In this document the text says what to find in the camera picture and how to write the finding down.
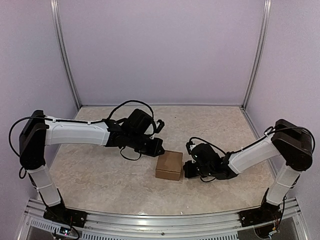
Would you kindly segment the brown cardboard box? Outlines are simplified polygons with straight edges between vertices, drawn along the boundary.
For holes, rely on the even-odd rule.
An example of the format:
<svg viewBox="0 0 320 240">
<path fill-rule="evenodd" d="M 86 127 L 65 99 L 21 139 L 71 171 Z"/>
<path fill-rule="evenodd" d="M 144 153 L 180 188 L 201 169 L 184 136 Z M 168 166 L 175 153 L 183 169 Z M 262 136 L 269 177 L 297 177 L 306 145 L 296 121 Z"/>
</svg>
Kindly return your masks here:
<svg viewBox="0 0 320 240">
<path fill-rule="evenodd" d="M 155 177 L 158 179 L 179 181 L 183 169 L 183 153 L 166 150 L 157 159 Z"/>
</svg>

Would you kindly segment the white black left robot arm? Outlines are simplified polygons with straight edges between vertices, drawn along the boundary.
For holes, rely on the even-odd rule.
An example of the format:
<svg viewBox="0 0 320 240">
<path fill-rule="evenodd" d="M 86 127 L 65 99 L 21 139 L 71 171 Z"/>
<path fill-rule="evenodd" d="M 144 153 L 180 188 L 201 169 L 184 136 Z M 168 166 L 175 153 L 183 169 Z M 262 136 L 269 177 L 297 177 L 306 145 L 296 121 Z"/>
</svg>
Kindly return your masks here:
<svg viewBox="0 0 320 240">
<path fill-rule="evenodd" d="M 107 148 L 131 148 L 139 155 L 163 155 L 163 140 L 155 137 L 165 123 L 155 121 L 146 112 L 135 109 L 129 117 L 120 120 L 106 118 L 97 121 L 58 119 L 36 110 L 19 136 L 19 161 L 34 182 L 49 212 L 63 223 L 70 218 L 62 197 L 50 176 L 44 152 L 46 146 L 61 144 L 88 144 Z"/>
</svg>

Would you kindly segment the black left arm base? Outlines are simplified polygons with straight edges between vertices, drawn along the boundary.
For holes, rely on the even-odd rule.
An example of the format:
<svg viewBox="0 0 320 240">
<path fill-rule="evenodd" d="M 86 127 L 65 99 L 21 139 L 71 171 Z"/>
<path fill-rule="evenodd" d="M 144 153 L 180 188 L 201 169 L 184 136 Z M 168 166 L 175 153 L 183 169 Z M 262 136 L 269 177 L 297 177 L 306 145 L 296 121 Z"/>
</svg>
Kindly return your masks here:
<svg viewBox="0 0 320 240">
<path fill-rule="evenodd" d="M 60 202 L 54 206 L 49 206 L 40 193 L 41 200 L 45 205 L 45 212 L 43 214 L 43 217 L 53 222 L 68 225 L 70 228 L 83 228 L 85 226 L 88 213 L 82 210 L 67 208 L 60 194 L 60 191 L 57 190 L 57 192 L 60 197 Z"/>
</svg>

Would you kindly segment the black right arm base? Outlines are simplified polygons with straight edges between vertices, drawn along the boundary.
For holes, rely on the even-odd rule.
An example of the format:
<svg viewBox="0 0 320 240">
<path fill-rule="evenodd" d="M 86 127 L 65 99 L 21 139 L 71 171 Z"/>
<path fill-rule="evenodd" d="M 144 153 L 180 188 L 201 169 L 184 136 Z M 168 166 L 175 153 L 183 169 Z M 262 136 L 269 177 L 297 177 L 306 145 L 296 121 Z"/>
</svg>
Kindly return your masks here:
<svg viewBox="0 0 320 240">
<path fill-rule="evenodd" d="M 259 225 L 282 218 L 280 204 L 273 205 L 267 202 L 268 191 L 269 188 L 266 190 L 259 207 L 242 210 L 238 213 L 242 227 Z"/>
</svg>

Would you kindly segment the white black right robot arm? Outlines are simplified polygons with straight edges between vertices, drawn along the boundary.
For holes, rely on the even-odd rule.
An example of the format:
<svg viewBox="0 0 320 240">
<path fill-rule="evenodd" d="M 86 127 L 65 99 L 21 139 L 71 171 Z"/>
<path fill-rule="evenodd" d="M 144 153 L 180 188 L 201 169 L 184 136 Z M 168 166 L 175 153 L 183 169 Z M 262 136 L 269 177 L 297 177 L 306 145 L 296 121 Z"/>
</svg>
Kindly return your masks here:
<svg viewBox="0 0 320 240">
<path fill-rule="evenodd" d="M 184 176 L 188 179 L 230 180 L 273 157 L 284 159 L 275 181 L 265 192 L 262 206 L 255 212 L 260 222 L 268 221 L 275 214 L 275 206 L 281 204 L 301 173 L 311 167 L 316 146 L 310 130 L 285 119 L 277 120 L 255 142 L 236 151 L 224 152 L 223 156 L 218 154 L 221 149 L 214 144 L 204 139 L 200 144 L 194 144 L 194 140 L 191 137 L 186 143 L 187 153 L 192 158 L 183 165 Z"/>
</svg>

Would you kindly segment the front aluminium frame rail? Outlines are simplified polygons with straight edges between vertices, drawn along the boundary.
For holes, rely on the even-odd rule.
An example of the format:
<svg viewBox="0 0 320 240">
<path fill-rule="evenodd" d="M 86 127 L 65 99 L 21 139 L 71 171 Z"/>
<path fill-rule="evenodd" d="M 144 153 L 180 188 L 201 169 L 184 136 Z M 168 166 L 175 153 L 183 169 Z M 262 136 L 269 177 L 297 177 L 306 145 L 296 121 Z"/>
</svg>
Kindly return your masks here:
<svg viewBox="0 0 320 240">
<path fill-rule="evenodd" d="M 63 224 L 44 219 L 45 206 L 30 199 L 22 215 L 18 240 L 75 239 L 62 235 Z M 258 225 L 242 226 L 239 210 L 203 214 L 132 215 L 88 211 L 82 240 L 256 240 Z"/>
</svg>

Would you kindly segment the left aluminium frame post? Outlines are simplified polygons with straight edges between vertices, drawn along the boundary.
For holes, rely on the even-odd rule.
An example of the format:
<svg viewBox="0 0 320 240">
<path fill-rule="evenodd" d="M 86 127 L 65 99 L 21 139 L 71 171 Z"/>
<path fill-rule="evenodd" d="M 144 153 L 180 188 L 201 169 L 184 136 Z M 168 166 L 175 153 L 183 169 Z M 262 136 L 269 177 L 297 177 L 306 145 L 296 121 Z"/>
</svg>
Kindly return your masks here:
<svg viewBox="0 0 320 240">
<path fill-rule="evenodd" d="M 59 1 L 50 0 L 50 8 L 51 8 L 51 13 L 53 18 L 53 25 L 55 28 L 55 34 L 57 38 L 57 44 L 60 52 L 60 57 L 61 57 L 64 71 L 65 71 L 65 75 L 66 75 L 66 80 L 67 80 L 75 107 L 77 110 L 80 110 L 80 108 L 82 107 L 82 103 L 76 87 L 76 83 L 74 81 L 74 77 L 73 77 L 71 66 L 70 66 L 70 61 L 68 58 L 67 48 L 64 41 L 64 34 L 63 34 L 61 17 L 60 17 Z"/>
</svg>

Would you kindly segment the aluminium frame post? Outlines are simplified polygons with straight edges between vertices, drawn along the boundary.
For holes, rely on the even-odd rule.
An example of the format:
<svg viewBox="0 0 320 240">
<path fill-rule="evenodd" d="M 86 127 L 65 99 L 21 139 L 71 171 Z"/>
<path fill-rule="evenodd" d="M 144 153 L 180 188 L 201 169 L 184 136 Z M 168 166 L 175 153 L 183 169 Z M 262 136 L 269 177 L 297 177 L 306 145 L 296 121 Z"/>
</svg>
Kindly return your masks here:
<svg viewBox="0 0 320 240">
<path fill-rule="evenodd" d="M 254 85 L 256 82 L 256 78 L 257 78 L 257 74 L 259 71 L 260 62 L 262 59 L 264 45 L 265 45 L 265 41 L 266 41 L 266 35 L 267 35 L 267 31 L 268 31 L 268 25 L 269 25 L 269 20 L 270 20 L 270 13 L 271 13 L 271 5 L 272 5 L 271 0 L 264 1 L 262 20 L 261 20 L 259 36 L 258 36 L 258 41 L 257 41 L 257 47 L 255 50 L 253 65 L 252 65 L 252 69 L 251 69 L 250 76 L 249 76 L 249 82 L 248 82 L 248 85 L 247 85 L 247 88 L 245 91 L 245 95 L 244 95 L 244 99 L 243 99 L 243 102 L 241 105 L 243 111 L 245 111 L 249 105 L 249 101 L 252 96 Z"/>
<path fill-rule="evenodd" d="M 73 77 L 71 66 L 70 66 L 70 61 L 68 58 L 67 48 L 64 41 L 64 34 L 63 34 L 61 17 L 60 17 L 59 1 L 50 0 L 50 8 L 51 8 L 51 13 L 53 18 L 53 25 L 55 28 L 55 34 L 57 38 L 57 44 L 60 52 L 60 57 L 61 57 L 64 71 L 65 71 L 65 75 L 66 75 L 66 80 L 67 80 L 75 107 L 77 110 L 80 110 L 80 108 L 82 107 L 82 103 L 76 87 L 76 83 L 74 81 L 74 77 Z"/>
</svg>

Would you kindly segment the right aluminium frame post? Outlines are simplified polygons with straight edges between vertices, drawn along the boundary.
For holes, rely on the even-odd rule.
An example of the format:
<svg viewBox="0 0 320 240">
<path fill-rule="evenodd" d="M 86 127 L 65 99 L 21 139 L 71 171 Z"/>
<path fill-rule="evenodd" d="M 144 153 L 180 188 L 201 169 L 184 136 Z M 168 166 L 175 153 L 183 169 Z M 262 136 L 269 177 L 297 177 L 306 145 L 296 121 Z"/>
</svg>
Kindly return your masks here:
<svg viewBox="0 0 320 240">
<path fill-rule="evenodd" d="M 269 25 L 269 20 L 270 20 L 270 13 L 271 13 L 271 5 L 272 5 L 271 0 L 264 1 L 262 20 L 261 20 L 259 36 L 258 36 L 258 41 L 257 41 L 257 47 L 255 50 L 253 65 L 252 65 L 252 69 L 251 69 L 250 76 L 249 76 L 249 82 L 248 82 L 248 85 L 247 85 L 247 88 L 245 91 L 245 95 L 244 95 L 244 99 L 243 99 L 243 102 L 241 105 L 243 111 L 245 111 L 249 105 L 249 101 L 252 96 L 254 85 L 256 82 L 256 78 L 257 78 L 257 74 L 259 71 L 260 62 L 262 59 L 264 45 L 265 45 L 265 41 L 266 41 L 266 35 L 267 35 L 267 31 L 268 31 L 268 25 Z"/>
</svg>

